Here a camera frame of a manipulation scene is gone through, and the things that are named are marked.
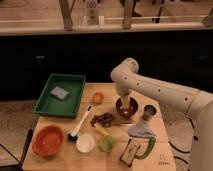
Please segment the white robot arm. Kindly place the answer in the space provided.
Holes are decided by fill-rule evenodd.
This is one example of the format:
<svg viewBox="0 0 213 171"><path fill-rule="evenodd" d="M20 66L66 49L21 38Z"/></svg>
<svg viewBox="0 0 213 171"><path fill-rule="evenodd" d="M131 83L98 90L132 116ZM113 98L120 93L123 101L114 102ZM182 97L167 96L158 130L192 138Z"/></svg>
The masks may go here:
<svg viewBox="0 0 213 171"><path fill-rule="evenodd" d="M194 118L188 171L213 171L213 93L144 77L138 70L138 62L126 58L111 71L119 96L126 98L134 90Z"/></svg>

